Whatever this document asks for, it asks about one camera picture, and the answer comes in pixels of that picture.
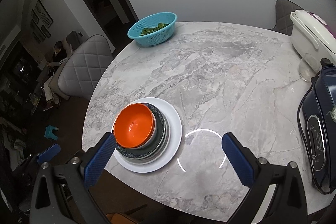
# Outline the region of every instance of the picture frame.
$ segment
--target picture frame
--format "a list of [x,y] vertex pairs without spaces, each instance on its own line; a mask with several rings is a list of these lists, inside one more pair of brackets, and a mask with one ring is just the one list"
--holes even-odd
[[36,24],[39,23],[40,19],[39,19],[39,17],[37,16],[37,14],[34,12],[33,9],[31,10],[30,14],[31,14],[31,17],[34,19],[35,23],[36,23]]
[[44,35],[45,35],[47,38],[50,38],[50,37],[51,37],[50,32],[47,30],[47,28],[46,28],[44,25],[41,26],[41,31],[44,33]]
[[40,0],[37,0],[35,8],[34,8],[36,14],[40,17],[44,25],[49,29],[49,27],[54,22],[51,16],[48,14],[47,10],[43,6],[42,2]]
[[38,37],[38,39],[43,42],[45,40],[44,33],[40,30],[40,28],[35,23],[34,19],[30,21],[30,28],[32,29],[33,33]]
[[41,40],[37,37],[36,33],[32,32],[31,35],[34,37],[34,39],[36,40],[36,42],[37,42],[38,44],[41,43]]

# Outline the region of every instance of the bowl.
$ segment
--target bowl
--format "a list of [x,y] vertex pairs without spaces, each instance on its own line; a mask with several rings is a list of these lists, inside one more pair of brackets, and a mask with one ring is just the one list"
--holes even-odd
[[[166,41],[175,30],[177,15],[170,12],[162,12],[147,16],[136,22],[127,32],[130,39],[134,39],[142,46],[154,46]],[[140,36],[144,28],[155,28],[159,23],[169,23],[168,26],[146,35]]]
[[149,109],[154,114],[156,122],[157,122],[157,133],[153,141],[146,147],[140,148],[140,149],[124,148],[118,143],[115,146],[115,149],[121,155],[123,155],[126,158],[134,159],[134,160],[144,159],[146,157],[149,157],[153,153],[155,153],[155,151],[160,147],[161,143],[163,142],[165,134],[166,134],[166,126],[165,126],[163,115],[160,112],[160,110],[152,104],[148,104],[148,103],[141,103],[141,104],[145,104],[146,106],[149,107]]
[[136,148],[147,142],[154,127],[151,110],[143,104],[132,104],[118,114],[113,132],[115,140],[122,147]]
[[153,141],[153,139],[154,139],[154,137],[155,137],[155,135],[157,133],[157,123],[156,123],[156,119],[155,119],[153,113],[152,113],[152,115],[153,115],[153,118],[154,118],[154,129],[153,129],[153,132],[152,132],[151,136],[149,137],[149,139],[144,144],[136,147],[135,149],[144,148],[144,147],[146,147],[147,145],[149,145]]
[[144,159],[132,159],[132,158],[127,158],[125,156],[122,155],[122,157],[125,158],[125,160],[136,164],[136,165],[144,165],[144,164],[149,164],[155,160],[157,160],[167,149],[168,147],[168,143],[170,141],[170,130],[169,130],[169,122],[167,121],[166,117],[163,117],[164,122],[165,122],[165,136],[164,139],[162,141],[162,143],[159,145],[159,147],[157,148],[157,150],[150,156],[144,158]]

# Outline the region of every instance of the pants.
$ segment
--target pants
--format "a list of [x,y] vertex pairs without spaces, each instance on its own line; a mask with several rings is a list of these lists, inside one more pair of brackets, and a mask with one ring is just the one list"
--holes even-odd
[[43,87],[44,87],[44,94],[45,94],[45,99],[47,100],[48,103],[51,101],[54,101],[55,104],[59,103],[59,97],[57,94],[50,88],[48,87],[52,77],[50,77],[46,82],[44,82]]

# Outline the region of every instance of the grey chair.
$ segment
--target grey chair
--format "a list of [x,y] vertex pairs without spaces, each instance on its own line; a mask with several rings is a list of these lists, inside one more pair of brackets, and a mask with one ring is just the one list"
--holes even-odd
[[71,33],[69,33],[66,37],[66,40],[68,42],[68,44],[71,46],[72,50],[76,50],[81,42],[79,40],[78,34],[76,31],[72,31]]
[[71,55],[58,78],[58,86],[69,96],[88,100],[112,62],[110,46],[102,35],[93,35]]
[[275,3],[276,24],[271,31],[292,35],[293,22],[290,19],[291,12],[302,8],[289,0],[277,0]]

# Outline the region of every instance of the metal screw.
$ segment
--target metal screw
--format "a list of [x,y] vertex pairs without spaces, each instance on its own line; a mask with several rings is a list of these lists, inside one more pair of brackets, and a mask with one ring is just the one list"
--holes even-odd
[[291,161],[289,165],[291,166],[291,168],[297,168],[297,164],[295,161]]
[[267,163],[267,160],[265,158],[258,158],[258,162],[262,165]]
[[71,159],[71,163],[72,163],[72,164],[77,164],[77,163],[79,163],[79,158],[78,158],[78,157],[74,157],[74,158],[72,158],[72,159]]
[[49,163],[47,163],[47,162],[44,162],[44,163],[41,164],[42,169],[46,169],[46,168],[48,168],[48,166],[49,166]]

